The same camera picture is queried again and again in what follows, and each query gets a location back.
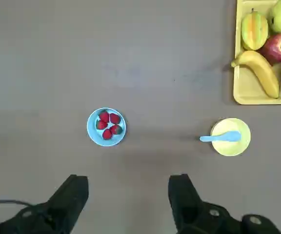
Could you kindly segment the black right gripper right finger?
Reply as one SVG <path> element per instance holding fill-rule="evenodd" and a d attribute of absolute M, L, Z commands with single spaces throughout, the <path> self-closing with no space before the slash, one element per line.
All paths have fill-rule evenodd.
<path fill-rule="evenodd" d="M 179 234 L 280 234 L 268 218 L 246 214 L 234 219 L 222 206 L 203 201 L 187 174 L 172 175 L 168 198 Z"/>

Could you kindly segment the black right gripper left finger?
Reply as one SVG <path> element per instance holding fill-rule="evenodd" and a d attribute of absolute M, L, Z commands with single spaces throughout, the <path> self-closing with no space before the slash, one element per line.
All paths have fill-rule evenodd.
<path fill-rule="evenodd" d="M 0 234 L 69 234 L 88 197 L 88 177 L 70 175 L 45 203 L 0 200 L 0 204 L 24 206 L 14 217 L 0 222 Z"/>

